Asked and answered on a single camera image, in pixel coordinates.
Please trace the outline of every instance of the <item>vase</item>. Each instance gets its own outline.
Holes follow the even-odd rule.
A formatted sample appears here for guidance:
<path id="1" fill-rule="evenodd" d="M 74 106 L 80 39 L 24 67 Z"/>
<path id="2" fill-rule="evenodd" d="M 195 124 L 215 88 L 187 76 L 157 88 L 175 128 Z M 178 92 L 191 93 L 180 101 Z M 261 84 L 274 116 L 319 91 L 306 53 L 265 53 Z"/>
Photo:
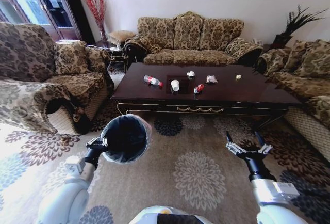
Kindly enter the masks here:
<path id="1" fill-rule="evenodd" d="M 290 35 L 276 35 L 273 43 L 270 45 L 270 50 L 272 49 L 283 49 L 285 45 L 290 41 L 292 36 Z"/>
<path id="2" fill-rule="evenodd" d="M 100 37 L 101 37 L 101 41 L 107 41 L 107 36 L 105 35 L 105 30 L 104 30 L 104 26 L 100 26 Z"/>

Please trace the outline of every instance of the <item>patterned carpet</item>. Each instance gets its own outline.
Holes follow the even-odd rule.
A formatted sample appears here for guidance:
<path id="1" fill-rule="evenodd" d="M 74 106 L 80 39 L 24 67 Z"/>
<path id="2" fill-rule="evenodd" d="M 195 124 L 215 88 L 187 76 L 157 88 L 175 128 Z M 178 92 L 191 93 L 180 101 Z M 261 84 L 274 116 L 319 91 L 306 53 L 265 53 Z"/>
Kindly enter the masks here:
<path id="1" fill-rule="evenodd" d="M 124 64 L 121 62 L 112 62 L 108 73 L 111 75 L 111 79 L 114 82 L 114 88 L 116 89 L 122 78 L 124 77 Z"/>
<path id="2" fill-rule="evenodd" d="M 35 223 L 42 198 L 61 185 L 64 161 L 83 156 L 85 143 L 118 112 L 105 103 L 87 135 L 0 131 L 1 223 Z M 258 207 L 244 161 L 225 148 L 225 131 L 243 147 L 256 146 L 250 119 L 140 113 L 153 128 L 145 155 L 130 165 L 101 157 L 79 223 L 128 223 L 143 208 L 172 206 L 213 223 L 256 223 Z M 279 121 L 262 131 L 274 146 L 265 159 L 271 173 L 301 195 L 290 208 L 308 223 L 330 223 L 329 163 Z"/>

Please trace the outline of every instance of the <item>wall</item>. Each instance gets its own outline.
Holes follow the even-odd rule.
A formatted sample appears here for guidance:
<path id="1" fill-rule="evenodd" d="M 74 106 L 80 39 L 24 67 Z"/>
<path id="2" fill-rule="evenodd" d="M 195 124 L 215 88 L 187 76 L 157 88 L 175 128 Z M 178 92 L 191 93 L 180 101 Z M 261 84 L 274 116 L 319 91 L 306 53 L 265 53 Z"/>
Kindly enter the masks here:
<path id="1" fill-rule="evenodd" d="M 242 37 L 257 38 L 271 43 L 286 26 L 286 14 L 298 4 L 310 6 L 310 11 L 330 7 L 329 0 L 107 0 L 106 29 L 137 30 L 141 16 L 174 17 L 188 10 L 207 18 L 240 18 L 245 22 Z M 84 4 L 93 34 L 100 35 L 86 4 Z M 330 18 L 310 23 L 294 34 L 294 38 L 330 40 Z"/>

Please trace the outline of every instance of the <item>couch cushion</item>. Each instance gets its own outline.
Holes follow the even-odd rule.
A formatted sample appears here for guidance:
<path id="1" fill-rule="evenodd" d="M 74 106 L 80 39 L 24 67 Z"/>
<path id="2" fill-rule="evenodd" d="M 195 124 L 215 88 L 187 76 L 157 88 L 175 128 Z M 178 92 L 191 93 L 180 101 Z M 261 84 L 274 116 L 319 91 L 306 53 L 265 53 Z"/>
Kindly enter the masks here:
<path id="1" fill-rule="evenodd" d="M 88 73 L 86 60 L 86 43 L 79 41 L 71 44 L 55 44 L 56 74 L 80 74 Z"/>
<path id="2" fill-rule="evenodd" d="M 205 19 L 200 50 L 222 50 L 241 35 L 244 23 L 239 19 Z"/>
<path id="3" fill-rule="evenodd" d="M 43 27 L 0 22 L 0 79 L 42 82 L 54 71 L 54 42 Z"/>
<path id="4" fill-rule="evenodd" d="M 173 50 L 164 49 L 161 50 L 158 54 L 148 54 L 144 58 L 144 63 L 166 65 L 166 64 L 172 64 L 173 60 L 174 60 Z"/>
<path id="5" fill-rule="evenodd" d="M 92 72 L 53 76 L 45 82 L 65 85 L 72 96 L 76 97 L 78 103 L 85 107 L 90 99 L 103 87 L 105 79 L 103 73 Z"/>
<path id="6" fill-rule="evenodd" d="M 293 73 L 300 77 L 330 77 L 330 42 L 316 40 L 302 56 L 303 63 Z"/>
<path id="7" fill-rule="evenodd" d="M 315 96 L 330 95 L 329 79 L 305 78 L 282 72 L 274 73 L 272 78 L 302 101 Z"/>
<path id="8" fill-rule="evenodd" d="M 207 65 L 226 66 L 234 64 L 236 61 L 233 57 L 223 51 L 218 50 L 201 50 L 201 53 L 206 60 Z"/>
<path id="9" fill-rule="evenodd" d="M 306 102 L 308 111 L 321 123 L 330 127 L 330 96 L 317 96 Z"/>
<path id="10" fill-rule="evenodd" d="M 198 50 L 173 50 L 174 64 L 180 65 L 204 65 L 206 59 Z"/>
<path id="11" fill-rule="evenodd" d="M 288 61 L 284 65 L 282 72 L 294 72 L 301 65 L 303 61 L 303 55 L 311 43 L 312 42 L 297 40 L 293 45 L 293 48 L 288 57 Z"/>
<path id="12" fill-rule="evenodd" d="M 163 49 L 173 49 L 174 19 L 141 17 L 138 20 L 138 33 L 149 37 Z"/>
<path id="13" fill-rule="evenodd" d="M 175 19 L 174 49 L 198 50 L 203 18 L 191 11 Z"/>

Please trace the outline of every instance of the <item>plastic bottle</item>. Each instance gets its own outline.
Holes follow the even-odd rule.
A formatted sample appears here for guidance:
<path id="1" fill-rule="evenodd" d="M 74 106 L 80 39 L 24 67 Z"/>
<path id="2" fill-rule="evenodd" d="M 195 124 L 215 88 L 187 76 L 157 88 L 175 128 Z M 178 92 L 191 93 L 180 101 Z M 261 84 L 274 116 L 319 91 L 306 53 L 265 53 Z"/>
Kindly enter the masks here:
<path id="1" fill-rule="evenodd" d="M 158 79 L 156 78 L 153 78 L 151 76 L 148 76 L 148 75 L 145 75 L 143 80 L 149 84 L 152 84 L 154 86 L 160 86 L 162 87 L 163 86 L 163 82 L 160 82 Z"/>

